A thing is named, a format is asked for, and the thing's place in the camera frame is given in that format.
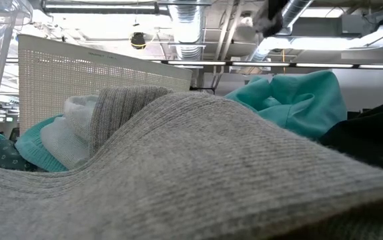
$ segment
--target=teal polka dot fabric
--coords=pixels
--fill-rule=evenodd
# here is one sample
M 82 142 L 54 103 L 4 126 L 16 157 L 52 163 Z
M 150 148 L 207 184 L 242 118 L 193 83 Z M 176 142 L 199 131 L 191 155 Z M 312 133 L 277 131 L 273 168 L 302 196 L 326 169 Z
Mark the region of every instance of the teal polka dot fabric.
M 37 171 L 39 169 L 22 158 L 13 142 L 8 139 L 0 139 L 0 167 L 20 171 Z

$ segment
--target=gray sweater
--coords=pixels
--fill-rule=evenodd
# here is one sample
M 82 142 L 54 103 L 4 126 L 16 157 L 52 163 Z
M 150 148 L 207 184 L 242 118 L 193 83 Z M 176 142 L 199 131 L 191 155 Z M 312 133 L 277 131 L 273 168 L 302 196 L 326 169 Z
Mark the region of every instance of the gray sweater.
M 383 239 L 383 170 L 168 93 L 101 91 L 78 169 L 0 169 L 0 239 Z

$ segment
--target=white fabric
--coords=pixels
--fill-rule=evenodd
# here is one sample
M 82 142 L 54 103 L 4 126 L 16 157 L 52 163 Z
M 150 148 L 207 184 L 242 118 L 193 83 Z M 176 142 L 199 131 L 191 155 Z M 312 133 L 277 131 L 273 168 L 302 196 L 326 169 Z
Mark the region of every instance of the white fabric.
M 96 96 L 70 97 L 64 104 L 64 115 L 40 131 L 43 146 L 69 170 L 89 159 L 89 134 L 96 101 Z

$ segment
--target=perforated white panel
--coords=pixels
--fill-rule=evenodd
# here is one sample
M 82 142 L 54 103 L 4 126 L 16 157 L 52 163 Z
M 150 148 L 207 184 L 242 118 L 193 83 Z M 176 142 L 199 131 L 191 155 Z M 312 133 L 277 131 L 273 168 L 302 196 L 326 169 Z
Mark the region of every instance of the perforated white panel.
M 104 87 L 157 85 L 188 91 L 192 72 L 86 47 L 19 36 L 20 130 L 63 112 L 73 95 Z

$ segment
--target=black fabric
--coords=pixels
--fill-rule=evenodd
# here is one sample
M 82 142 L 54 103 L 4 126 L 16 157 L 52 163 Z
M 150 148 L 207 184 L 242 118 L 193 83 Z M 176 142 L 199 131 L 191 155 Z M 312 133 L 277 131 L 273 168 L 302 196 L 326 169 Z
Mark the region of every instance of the black fabric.
M 337 123 L 320 138 L 320 143 L 383 168 L 383 105 Z

